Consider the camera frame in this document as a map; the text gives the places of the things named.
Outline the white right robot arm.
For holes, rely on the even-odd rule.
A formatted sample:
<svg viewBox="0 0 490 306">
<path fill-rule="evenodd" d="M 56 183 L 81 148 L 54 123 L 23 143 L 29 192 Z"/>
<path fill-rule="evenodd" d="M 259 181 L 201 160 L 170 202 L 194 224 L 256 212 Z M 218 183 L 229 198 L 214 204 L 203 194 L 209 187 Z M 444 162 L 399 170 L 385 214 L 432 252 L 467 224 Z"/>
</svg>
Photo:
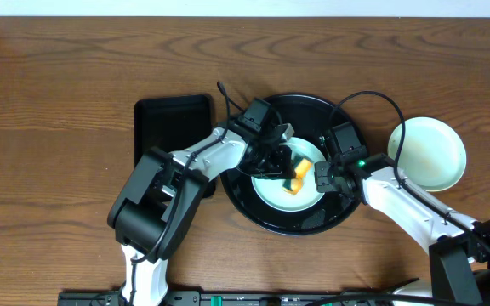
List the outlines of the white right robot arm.
<svg viewBox="0 0 490 306">
<path fill-rule="evenodd" d="M 402 228 L 430 261 L 430 281 L 389 291 L 392 305 L 490 305 L 490 219 L 480 222 L 421 189 L 386 155 L 315 165 L 316 188 L 362 201 Z"/>
</svg>

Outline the yellow green scrub sponge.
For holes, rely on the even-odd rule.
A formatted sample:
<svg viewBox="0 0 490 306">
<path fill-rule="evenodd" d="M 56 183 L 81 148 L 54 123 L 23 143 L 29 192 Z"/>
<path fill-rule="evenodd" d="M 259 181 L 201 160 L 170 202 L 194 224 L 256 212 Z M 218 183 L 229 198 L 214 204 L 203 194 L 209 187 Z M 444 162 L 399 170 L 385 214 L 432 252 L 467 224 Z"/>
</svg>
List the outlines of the yellow green scrub sponge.
<svg viewBox="0 0 490 306">
<path fill-rule="evenodd" d="M 293 161 L 294 177 L 286 179 L 282 184 L 282 190 L 290 195 L 297 195 L 304 186 L 304 178 L 311 170 L 313 163 L 303 156 L 296 156 Z"/>
</svg>

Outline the mint plate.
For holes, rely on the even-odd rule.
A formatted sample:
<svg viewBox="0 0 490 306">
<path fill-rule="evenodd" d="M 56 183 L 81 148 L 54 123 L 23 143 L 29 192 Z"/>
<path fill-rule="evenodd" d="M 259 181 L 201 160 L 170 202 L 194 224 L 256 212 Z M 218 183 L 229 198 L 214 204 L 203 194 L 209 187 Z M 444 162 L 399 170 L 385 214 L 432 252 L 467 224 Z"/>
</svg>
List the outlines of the mint plate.
<svg viewBox="0 0 490 306">
<path fill-rule="evenodd" d="M 397 126 L 387 144 L 388 156 L 396 157 L 401 136 L 404 143 L 398 167 L 418 186 L 429 192 L 448 190 L 463 177 L 467 153 L 459 135 L 445 122 L 426 116 Z"/>
<path fill-rule="evenodd" d="M 292 137 L 287 143 L 292 150 L 292 158 L 297 156 L 308 159 L 312 164 L 324 162 L 326 158 L 321 151 L 311 142 Z M 259 198 L 276 210 L 295 213 L 312 207 L 321 200 L 322 194 L 316 190 L 314 167 L 307 172 L 303 179 L 303 187 L 295 194 L 283 190 L 283 179 L 258 179 L 251 178 L 254 191 Z"/>
</svg>

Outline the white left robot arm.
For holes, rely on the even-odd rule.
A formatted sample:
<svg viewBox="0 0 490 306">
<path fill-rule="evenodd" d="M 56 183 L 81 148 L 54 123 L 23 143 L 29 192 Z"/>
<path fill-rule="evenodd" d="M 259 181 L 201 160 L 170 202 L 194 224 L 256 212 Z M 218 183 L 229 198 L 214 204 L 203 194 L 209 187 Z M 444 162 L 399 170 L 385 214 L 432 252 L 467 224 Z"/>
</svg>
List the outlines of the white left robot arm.
<svg viewBox="0 0 490 306">
<path fill-rule="evenodd" d="M 158 305 L 168 293 L 168 260 L 185 238 L 208 184 L 250 166 L 261 178 L 292 173 L 291 124 L 250 128 L 225 123 L 183 149 L 149 149 L 112 205 L 108 225 L 127 260 L 121 305 Z"/>
</svg>

